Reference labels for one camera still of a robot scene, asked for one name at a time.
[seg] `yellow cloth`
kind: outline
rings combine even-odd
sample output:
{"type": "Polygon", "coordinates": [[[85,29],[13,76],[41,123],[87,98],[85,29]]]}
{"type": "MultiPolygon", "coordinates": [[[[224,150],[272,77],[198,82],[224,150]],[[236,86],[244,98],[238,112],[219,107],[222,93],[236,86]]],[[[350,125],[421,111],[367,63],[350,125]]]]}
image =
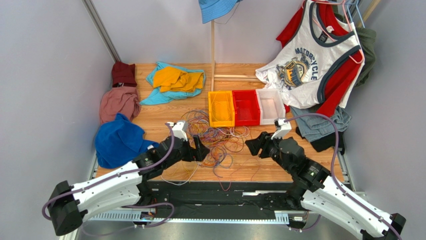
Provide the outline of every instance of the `yellow cloth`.
{"type": "Polygon", "coordinates": [[[166,66],[158,70],[152,81],[154,88],[160,87],[160,93],[167,91],[193,93],[195,89],[203,88],[203,72],[186,72],[166,66]]]}

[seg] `royal blue towel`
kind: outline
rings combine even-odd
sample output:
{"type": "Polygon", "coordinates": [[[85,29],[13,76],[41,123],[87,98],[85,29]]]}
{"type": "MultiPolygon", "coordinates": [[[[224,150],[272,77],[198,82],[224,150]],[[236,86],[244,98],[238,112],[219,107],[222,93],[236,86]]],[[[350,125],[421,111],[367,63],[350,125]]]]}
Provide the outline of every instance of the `royal blue towel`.
{"type": "MultiPolygon", "coordinates": [[[[203,72],[203,70],[193,70],[193,69],[186,69],[181,66],[173,66],[164,62],[157,62],[157,67],[152,71],[147,77],[146,81],[148,81],[151,86],[154,82],[154,76],[156,75],[156,72],[160,69],[163,69],[165,67],[173,67],[177,68],[179,70],[185,71],[187,73],[199,73],[203,72]]],[[[204,73],[204,78],[202,80],[202,86],[204,87],[206,84],[206,73],[204,73]]],[[[157,105],[157,104],[166,104],[171,102],[172,100],[179,100],[179,99],[186,99],[189,97],[197,96],[201,93],[201,89],[195,89],[194,92],[184,92],[184,91],[166,91],[166,92],[160,92],[160,87],[154,88],[152,90],[151,94],[145,98],[144,100],[140,101],[140,105],[157,105]]]]}
{"type": "Polygon", "coordinates": [[[114,121],[100,126],[94,139],[97,162],[106,169],[125,165],[147,151],[149,145],[158,147],[154,141],[144,140],[145,131],[117,113],[114,121]]]}

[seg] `white bin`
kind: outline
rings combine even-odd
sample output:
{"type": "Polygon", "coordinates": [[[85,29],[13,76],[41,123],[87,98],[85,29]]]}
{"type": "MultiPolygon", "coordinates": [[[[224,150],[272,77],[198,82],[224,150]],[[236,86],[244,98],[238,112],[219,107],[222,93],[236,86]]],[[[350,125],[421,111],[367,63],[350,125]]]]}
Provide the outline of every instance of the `white bin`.
{"type": "Polygon", "coordinates": [[[286,117],[281,94],[277,89],[256,89],[260,107],[260,125],[273,125],[277,118],[286,117]]]}

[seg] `blue cloth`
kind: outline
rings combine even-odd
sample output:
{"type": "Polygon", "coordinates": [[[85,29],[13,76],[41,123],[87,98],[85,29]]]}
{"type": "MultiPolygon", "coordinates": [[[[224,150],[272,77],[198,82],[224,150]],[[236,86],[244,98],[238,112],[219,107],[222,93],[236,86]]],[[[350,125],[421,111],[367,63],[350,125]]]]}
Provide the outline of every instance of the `blue cloth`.
{"type": "MultiPolygon", "coordinates": [[[[290,109],[293,116],[296,117],[303,114],[316,113],[320,106],[315,105],[307,109],[299,109],[291,106],[290,109]]],[[[339,132],[344,132],[349,127],[352,119],[351,115],[339,106],[334,110],[334,114],[330,118],[336,124],[339,132]]],[[[302,137],[306,138],[310,143],[335,132],[331,122],[320,116],[304,116],[296,119],[296,123],[302,137]]]]}
{"type": "MultiPolygon", "coordinates": [[[[165,67],[173,67],[180,69],[182,71],[185,71],[187,73],[200,73],[203,72],[203,70],[190,70],[186,69],[184,67],[180,66],[173,66],[164,62],[157,62],[157,67],[152,71],[147,77],[146,80],[148,81],[151,86],[153,85],[154,76],[158,70],[161,70],[165,67]]],[[[202,80],[202,85],[206,84],[206,73],[204,73],[204,78],[202,80]]],[[[140,101],[140,105],[157,105],[157,104],[166,104],[171,102],[172,100],[178,100],[178,99],[186,99],[188,97],[194,97],[201,93],[201,89],[195,89],[194,92],[184,92],[184,91],[166,91],[166,92],[160,92],[160,86],[157,88],[154,88],[154,90],[151,92],[151,94],[144,100],[140,101]]]]}
{"type": "Polygon", "coordinates": [[[149,145],[158,147],[154,141],[144,140],[145,131],[117,113],[114,121],[100,126],[94,139],[99,166],[114,169],[125,165],[147,151],[149,145]]]}
{"type": "Polygon", "coordinates": [[[222,17],[229,13],[239,0],[198,0],[202,23],[222,17]]]}

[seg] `gray floor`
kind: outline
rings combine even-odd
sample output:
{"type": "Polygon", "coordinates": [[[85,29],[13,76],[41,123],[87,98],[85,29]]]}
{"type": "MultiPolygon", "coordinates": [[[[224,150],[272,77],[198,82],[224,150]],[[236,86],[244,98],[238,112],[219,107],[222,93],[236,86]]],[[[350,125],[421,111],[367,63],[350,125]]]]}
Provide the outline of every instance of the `gray floor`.
{"type": "MultiPolygon", "coordinates": [[[[308,224],[317,215],[309,216],[308,224]]],[[[91,234],[105,234],[130,226],[130,222],[92,221],[85,230],[91,234]]],[[[89,237],[80,233],[79,240],[356,240],[348,231],[322,218],[308,232],[289,231],[286,226],[222,223],[165,223],[147,229],[130,229],[117,235],[89,237]]]]}

